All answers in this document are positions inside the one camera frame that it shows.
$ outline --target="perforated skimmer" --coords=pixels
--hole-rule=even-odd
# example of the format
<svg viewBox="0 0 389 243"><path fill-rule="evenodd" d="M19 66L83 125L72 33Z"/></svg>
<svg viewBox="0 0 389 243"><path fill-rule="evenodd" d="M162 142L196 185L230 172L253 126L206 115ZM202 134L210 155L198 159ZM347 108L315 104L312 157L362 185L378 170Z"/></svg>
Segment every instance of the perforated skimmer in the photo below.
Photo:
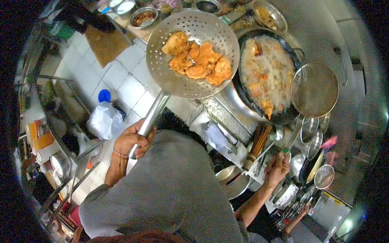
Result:
<svg viewBox="0 0 389 243"><path fill-rule="evenodd" d="M147 136L153 123L166 105L170 95L187 99L199 99L216 94L231 81L225 80L221 85L210 85L206 79L191 79L172 70L169 61L173 58L162 51L170 35L183 31L189 40L197 44L209 41L214 44L214 51L223 54L231 61L232 77L238 70L240 60L239 43L236 35L225 22L212 14L184 10L163 20L150 36L146 50L146 62L149 72L162 91L146 115L138 134ZM129 157L135 158L135 145Z"/></svg>

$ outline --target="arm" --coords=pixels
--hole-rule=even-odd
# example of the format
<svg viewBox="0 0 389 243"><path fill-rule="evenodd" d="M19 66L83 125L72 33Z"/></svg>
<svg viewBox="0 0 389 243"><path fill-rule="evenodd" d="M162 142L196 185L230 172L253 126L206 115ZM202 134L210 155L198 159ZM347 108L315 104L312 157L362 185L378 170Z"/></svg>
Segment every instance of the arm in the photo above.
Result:
<svg viewBox="0 0 389 243"><path fill-rule="evenodd" d="M309 206L306 206L299 214L299 216L297 218L295 218L290 224L288 224L288 226L286 226L285 228L285 232L286 234L289 234L292 229L296 226L296 224L298 222L300 222L300 220L308 213L309 211Z"/></svg>
<svg viewBox="0 0 389 243"><path fill-rule="evenodd" d="M147 138L137 134L143 121L141 119L137 123L132 124L116 139L111 164L105 175L104 184L113 186L126 175L128 152L135 144L140 145L140 148L135 151L135 157L137 159L143 157L146 150L150 147L154 132L152 131Z"/></svg>
<svg viewBox="0 0 389 243"><path fill-rule="evenodd" d="M283 156L283 152L280 152L277 155L277 158L273 161L272 168L268 173L268 179L249 200L235 211L235 218L242 221L246 227L251 224L257 216L258 211L271 196L277 184L289 172L289 154L286 154L284 159Z"/></svg>

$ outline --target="white tile floor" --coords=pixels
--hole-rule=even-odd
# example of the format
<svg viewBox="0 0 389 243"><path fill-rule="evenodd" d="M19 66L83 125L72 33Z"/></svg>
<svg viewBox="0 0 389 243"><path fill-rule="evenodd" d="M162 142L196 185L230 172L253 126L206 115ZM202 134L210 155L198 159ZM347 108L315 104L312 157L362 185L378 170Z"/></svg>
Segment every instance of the white tile floor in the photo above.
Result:
<svg viewBox="0 0 389 243"><path fill-rule="evenodd" d="M144 85L152 86L154 83L144 58L146 45L139 39L135 39L134 43L102 68L85 36L75 32L68 41L69 48L61 50L62 60L54 76L76 80L84 96L94 106L98 105L100 90L117 91L119 100L116 104L128 115L124 122L131 125L146 115L159 92L145 90ZM108 141L100 154L92 158L96 162L100 161L100 164L74 192L72 199L75 203L80 204L89 192L104 183L114 142ZM127 173L136 162L129 161Z"/></svg>

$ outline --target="blue lid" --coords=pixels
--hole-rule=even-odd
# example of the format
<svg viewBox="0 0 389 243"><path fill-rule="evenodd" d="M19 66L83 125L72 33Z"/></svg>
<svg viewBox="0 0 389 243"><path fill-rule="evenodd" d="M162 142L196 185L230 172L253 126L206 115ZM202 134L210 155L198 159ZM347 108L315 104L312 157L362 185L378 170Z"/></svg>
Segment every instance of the blue lid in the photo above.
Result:
<svg viewBox="0 0 389 243"><path fill-rule="evenodd" d="M98 102L111 101L111 93L107 89L102 89L98 94Z"/></svg>

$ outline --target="hot oil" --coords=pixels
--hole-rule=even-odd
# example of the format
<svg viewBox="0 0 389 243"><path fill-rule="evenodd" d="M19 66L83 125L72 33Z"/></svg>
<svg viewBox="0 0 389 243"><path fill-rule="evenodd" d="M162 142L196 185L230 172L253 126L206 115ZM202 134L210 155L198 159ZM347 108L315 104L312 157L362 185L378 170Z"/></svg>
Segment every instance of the hot oil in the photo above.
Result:
<svg viewBox="0 0 389 243"><path fill-rule="evenodd" d="M254 55L254 44L262 48L262 55ZM250 84L259 84L251 88L251 96L258 106L260 100L269 100L274 107L273 114L283 112L291 105L290 84L294 75L294 66L289 54L281 44L268 36L254 37L246 41L242 54L242 80ZM258 74L267 74L267 80L258 79Z"/></svg>

